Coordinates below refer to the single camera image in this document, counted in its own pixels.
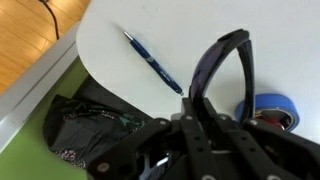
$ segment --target blue tape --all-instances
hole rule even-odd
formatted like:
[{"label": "blue tape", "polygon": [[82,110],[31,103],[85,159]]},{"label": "blue tape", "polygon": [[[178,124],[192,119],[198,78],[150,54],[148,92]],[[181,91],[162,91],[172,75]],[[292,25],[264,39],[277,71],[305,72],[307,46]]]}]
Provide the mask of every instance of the blue tape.
[{"label": "blue tape", "polygon": [[[267,110],[267,109],[278,109],[280,111],[285,111],[292,117],[292,125],[288,127],[287,131],[292,131],[296,128],[300,122],[298,112],[293,104],[293,102],[286,96],[280,94],[259,94],[256,95],[255,110]],[[239,121],[242,109],[243,101],[238,104],[235,109],[236,120]]]}]

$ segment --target green surface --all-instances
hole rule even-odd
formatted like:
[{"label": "green surface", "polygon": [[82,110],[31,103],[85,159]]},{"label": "green surface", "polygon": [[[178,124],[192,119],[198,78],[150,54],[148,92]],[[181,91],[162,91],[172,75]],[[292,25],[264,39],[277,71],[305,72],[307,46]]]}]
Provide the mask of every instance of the green surface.
[{"label": "green surface", "polygon": [[72,97],[87,76],[79,58],[38,104],[29,120],[0,154],[1,180],[85,180],[85,171],[51,153],[42,136],[42,124],[56,94]]}]

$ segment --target roll of tape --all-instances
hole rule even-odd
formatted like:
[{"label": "roll of tape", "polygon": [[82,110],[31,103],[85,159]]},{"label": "roll of tape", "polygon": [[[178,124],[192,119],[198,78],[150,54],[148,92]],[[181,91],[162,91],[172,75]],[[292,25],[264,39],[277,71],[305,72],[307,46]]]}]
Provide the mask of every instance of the roll of tape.
[{"label": "roll of tape", "polygon": [[[300,122],[298,112],[288,97],[280,94],[258,94],[255,100],[256,118],[268,117],[269,122],[277,125],[274,120],[276,118],[286,131],[292,131],[298,126]],[[235,117],[237,121],[240,119],[243,105],[244,102],[242,101],[236,107]]]}]

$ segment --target wooden floor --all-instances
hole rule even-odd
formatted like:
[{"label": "wooden floor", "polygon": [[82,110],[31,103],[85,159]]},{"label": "wooden floor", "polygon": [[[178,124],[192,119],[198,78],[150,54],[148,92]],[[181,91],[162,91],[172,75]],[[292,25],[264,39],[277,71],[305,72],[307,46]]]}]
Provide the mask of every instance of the wooden floor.
[{"label": "wooden floor", "polygon": [[[50,0],[60,37],[82,15],[90,0]],[[0,0],[0,94],[56,42],[54,22],[39,0]]]}]

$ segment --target cable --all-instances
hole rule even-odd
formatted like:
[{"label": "cable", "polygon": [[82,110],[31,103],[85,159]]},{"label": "cable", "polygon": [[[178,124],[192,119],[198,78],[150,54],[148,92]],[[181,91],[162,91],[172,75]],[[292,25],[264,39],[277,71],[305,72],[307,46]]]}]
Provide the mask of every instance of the cable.
[{"label": "cable", "polygon": [[42,2],[42,4],[48,9],[50,14],[52,15],[52,18],[53,18],[53,21],[54,21],[54,27],[55,27],[55,31],[56,31],[56,38],[57,38],[57,40],[59,40],[60,36],[59,36],[59,30],[58,30],[58,22],[57,22],[56,16],[54,15],[54,13],[52,12],[51,8],[47,4],[47,2],[49,0],[39,0],[39,1]]}]

